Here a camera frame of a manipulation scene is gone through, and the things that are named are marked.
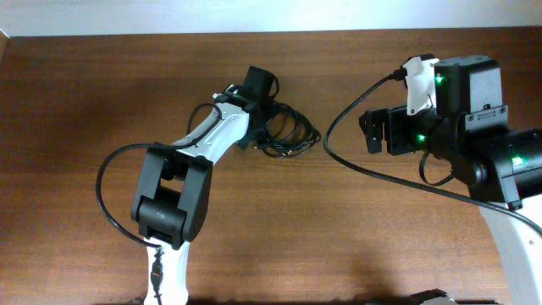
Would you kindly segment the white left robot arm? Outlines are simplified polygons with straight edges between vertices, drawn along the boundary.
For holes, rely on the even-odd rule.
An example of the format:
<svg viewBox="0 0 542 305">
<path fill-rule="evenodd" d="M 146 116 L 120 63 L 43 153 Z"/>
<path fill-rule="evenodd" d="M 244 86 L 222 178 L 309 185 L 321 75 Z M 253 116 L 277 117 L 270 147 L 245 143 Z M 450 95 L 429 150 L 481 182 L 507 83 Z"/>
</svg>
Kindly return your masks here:
<svg viewBox="0 0 542 305">
<path fill-rule="evenodd" d="M 184 138 L 147 149 L 130 211 L 147 243 L 145 304 L 188 302 L 188 253 L 207 216 L 213 167 L 230 147 L 247 148 L 275 116 L 276 82 L 250 67 L 242 84 L 214 94 L 212 112 Z"/>
</svg>

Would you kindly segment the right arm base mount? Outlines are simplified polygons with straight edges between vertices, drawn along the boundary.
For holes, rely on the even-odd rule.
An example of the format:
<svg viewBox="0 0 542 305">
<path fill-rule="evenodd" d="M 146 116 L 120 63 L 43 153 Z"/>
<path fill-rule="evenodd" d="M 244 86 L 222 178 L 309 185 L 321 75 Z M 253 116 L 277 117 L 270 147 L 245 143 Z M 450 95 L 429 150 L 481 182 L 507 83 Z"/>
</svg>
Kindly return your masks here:
<svg viewBox="0 0 542 305">
<path fill-rule="evenodd" d="M 440 289 L 422 291 L 409 296 L 411 305 L 457 305 L 449 294 Z"/>
</svg>

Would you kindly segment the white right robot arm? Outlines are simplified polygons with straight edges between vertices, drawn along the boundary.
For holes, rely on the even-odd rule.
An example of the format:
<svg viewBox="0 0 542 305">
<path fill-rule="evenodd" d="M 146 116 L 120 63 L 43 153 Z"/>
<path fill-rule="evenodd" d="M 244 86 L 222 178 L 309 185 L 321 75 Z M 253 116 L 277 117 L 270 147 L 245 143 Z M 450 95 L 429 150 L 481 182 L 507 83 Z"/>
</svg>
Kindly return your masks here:
<svg viewBox="0 0 542 305">
<path fill-rule="evenodd" d="M 499 64 L 485 55 L 409 58 L 392 75 L 406 104 L 366 111 L 368 151 L 423 152 L 451 165 L 495 241 L 512 299 L 541 302 L 541 131 L 514 130 Z"/>
</svg>

